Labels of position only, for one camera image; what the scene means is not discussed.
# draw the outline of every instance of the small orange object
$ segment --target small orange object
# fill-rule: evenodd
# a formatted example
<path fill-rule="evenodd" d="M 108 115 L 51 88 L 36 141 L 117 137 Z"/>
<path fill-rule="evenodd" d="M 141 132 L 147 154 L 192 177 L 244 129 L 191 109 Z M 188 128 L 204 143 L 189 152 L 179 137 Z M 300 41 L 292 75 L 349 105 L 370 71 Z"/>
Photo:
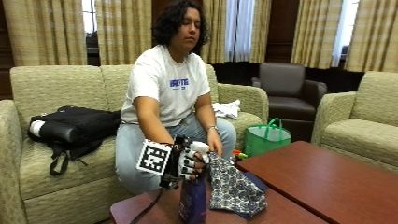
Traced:
<path fill-rule="evenodd" d="M 237 155 L 239 153 L 241 153 L 241 150 L 235 149 L 233 153 L 235 153 L 235 155 Z"/>

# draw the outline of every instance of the white t-shirt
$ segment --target white t-shirt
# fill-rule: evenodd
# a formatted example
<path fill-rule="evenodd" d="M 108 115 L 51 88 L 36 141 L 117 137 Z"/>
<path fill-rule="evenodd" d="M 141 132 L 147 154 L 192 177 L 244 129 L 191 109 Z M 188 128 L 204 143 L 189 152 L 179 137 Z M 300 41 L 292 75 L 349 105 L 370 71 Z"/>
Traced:
<path fill-rule="evenodd" d="M 137 59 L 129 76 L 123 107 L 123 121 L 139 123 L 132 102 L 149 96 L 160 102 L 160 119 L 165 127 L 175 126 L 188 116 L 199 97 L 211 91 L 205 63 L 191 53 L 176 63 L 167 46 L 157 45 Z"/>

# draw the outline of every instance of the jeans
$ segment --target jeans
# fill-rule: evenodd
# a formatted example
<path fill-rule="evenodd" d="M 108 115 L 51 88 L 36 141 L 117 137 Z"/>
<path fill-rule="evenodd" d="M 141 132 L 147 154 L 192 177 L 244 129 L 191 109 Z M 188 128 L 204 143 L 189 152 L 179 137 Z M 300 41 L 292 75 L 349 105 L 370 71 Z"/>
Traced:
<path fill-rule="evenodd" d="M 225 119 L 217 118 L 224 146 L 223 158 L 231 160 L 237 142 L 236 128 Z M 207 143 L 208 132 L 200 126 L 196 113 L 191 113 L 177 126 L 168 127 L 172 136 L 184 134 L 193 141 Z M 116 173 L 127 189 L 141 194 L 160 187 L 161 176 L 136 168 L 145 137 L 139 124 L 123 123 L 116 137 Z"/>

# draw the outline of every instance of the beige armchair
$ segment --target beige armchair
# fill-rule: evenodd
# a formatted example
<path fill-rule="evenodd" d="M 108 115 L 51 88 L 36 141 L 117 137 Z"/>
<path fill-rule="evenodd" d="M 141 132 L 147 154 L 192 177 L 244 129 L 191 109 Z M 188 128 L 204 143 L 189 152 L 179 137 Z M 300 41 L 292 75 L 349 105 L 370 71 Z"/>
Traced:
<path fill-rule="evenodd" d="M 398 73 L 368 72 L 358 91 L 326 94 L 313 144 L 398 172 Z"/>

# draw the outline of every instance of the beige sofa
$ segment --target beige sofa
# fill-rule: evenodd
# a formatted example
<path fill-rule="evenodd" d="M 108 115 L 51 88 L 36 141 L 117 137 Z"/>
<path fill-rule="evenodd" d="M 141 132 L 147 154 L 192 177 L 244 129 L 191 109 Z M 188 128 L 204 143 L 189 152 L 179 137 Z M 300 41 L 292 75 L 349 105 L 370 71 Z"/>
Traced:
<path fill-rule="evenodd" d="M 368 72 L 358 91 L 326 94 L 313 143 L 398 173 L 398 73 Z"/>
<path fill-rule="evenodd" d="M 28 139 L 30 118 L 63 105 L 116 111 L 124 102 L 132 65 L 50 65 L 11 69 L 14 100 L 0 101 L 0 223 L 95 223 L 110 217 L 110 206 L 131 197 L 115 173 L 115 137 L 75 161 L 67 172 L 48 174 L 51 149 Z M 265 91 L 219 84 L 208 65 L 213 102 L 241 101 L 237 148 L 248 125 L 268 119 Z"/>

